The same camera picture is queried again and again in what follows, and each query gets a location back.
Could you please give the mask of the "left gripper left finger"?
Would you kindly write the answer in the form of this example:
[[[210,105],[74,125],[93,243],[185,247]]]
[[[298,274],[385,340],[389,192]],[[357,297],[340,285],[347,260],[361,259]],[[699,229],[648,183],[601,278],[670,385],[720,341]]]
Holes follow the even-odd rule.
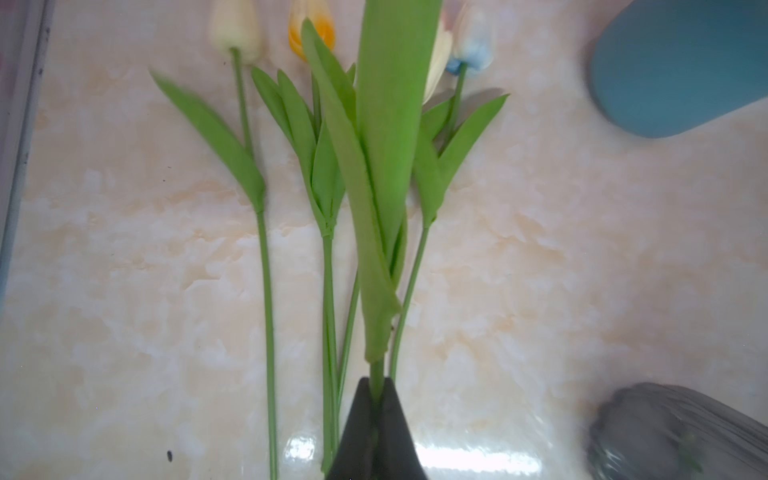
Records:
[[[347,423],[326,480],[369,480],[374,463],[374,402],[369,379],[359,380]]]

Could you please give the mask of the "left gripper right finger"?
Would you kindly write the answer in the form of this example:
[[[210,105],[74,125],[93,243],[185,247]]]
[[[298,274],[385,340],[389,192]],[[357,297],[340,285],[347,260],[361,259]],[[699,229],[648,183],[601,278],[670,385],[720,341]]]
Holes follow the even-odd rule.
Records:
[[[395,384],[386,378],[377,416],[377,478],[427,480]]]

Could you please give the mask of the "red glass vase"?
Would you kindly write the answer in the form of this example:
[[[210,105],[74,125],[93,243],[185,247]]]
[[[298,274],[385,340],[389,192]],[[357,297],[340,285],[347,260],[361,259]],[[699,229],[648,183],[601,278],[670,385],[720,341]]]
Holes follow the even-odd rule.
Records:
[[[589,428],[595,479],[765,479],[767,426],[695,390],[638,383]]]

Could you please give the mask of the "white tulip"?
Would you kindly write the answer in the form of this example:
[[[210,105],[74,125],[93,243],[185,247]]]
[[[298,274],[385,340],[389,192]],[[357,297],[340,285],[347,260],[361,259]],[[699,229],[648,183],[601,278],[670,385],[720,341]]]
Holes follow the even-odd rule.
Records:
[[[244,67],[260,58],[263,41],[252,1],[213,1],[208,24],[211,44],[226,56],[233,70],[239,122],[236,135],[216,111],[199,95],[152,70],[150,75],[166,98],[195,128],[227,167],[250,200],[257,219],[263,282],[266,343],[266,398],[269,448],[269,477],[279,477],[275,385],[275,332],[271,268],[266,229],[266,182],[259,170],[248,114]]]

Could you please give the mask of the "teal ceramic vase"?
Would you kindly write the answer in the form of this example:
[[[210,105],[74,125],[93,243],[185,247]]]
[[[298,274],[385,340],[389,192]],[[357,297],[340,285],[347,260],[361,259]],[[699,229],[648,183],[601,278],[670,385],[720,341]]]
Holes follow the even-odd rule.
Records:
[[[594,44],[587,77],[624,131],[677,135],[767,96],[764,1],[633,1]]]

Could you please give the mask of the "yellow tulip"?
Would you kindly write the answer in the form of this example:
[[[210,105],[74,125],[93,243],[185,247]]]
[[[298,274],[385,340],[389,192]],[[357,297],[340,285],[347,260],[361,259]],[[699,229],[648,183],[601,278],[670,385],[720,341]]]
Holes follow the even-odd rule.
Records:
[[[322,239],[322,375],[323,458],[321,472],[330,471],[339,444],[339,385],[333,282],[333,240],[345,193],[332,141],[324,122],[319,86],[311,78],[308,104],[286,73],[272,79],[258,67],[251,73],[255,87],[298,159],[308,201]]]

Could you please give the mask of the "light blue tulip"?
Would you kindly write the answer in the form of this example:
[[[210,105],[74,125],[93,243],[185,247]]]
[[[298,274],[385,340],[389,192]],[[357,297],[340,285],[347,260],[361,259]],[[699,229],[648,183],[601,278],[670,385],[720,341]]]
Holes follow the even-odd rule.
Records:
[[[424,99],[430,100],[445,72],[456,77],[451,97],[422,114],[413,174],[419,194],[422,228],[390,355],[389,377],[396,378],[402,336],[418,279],[430,228],[436,221],[448,188],[485,129],[508,96],[499,95],[459,120],[462,95],[470,74],[481,73],[494,60],[495,27],[477,1],[453,1],[458,8],[441,19]]]

